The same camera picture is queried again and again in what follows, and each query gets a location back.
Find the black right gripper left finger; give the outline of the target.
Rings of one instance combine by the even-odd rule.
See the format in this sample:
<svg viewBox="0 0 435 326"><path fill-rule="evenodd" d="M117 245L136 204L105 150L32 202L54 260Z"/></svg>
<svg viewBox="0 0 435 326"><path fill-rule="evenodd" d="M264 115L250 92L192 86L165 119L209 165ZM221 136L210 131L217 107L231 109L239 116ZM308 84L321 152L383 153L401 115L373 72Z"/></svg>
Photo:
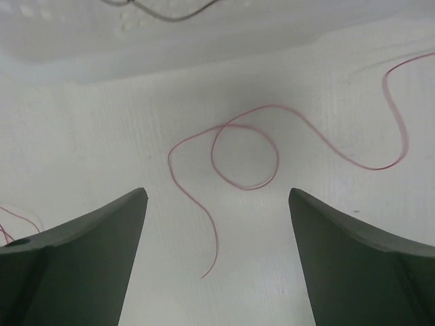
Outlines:
<svg viewBox="0 0 435 326"><path fill-rule="evenodd" d="M1 324L117 325L147 200L140 187L1 247Z"/></svg>

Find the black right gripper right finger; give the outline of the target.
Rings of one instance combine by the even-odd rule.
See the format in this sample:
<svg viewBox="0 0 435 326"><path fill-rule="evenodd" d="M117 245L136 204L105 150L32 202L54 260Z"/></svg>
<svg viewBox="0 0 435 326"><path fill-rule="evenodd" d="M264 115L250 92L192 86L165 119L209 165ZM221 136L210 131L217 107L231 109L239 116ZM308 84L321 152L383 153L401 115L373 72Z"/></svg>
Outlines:
<svg viewBox="0 0 435 326"><path fill-rule="evenodd" d="M293 188L290 214L316 325L433 325L434 247Z"/></svg>

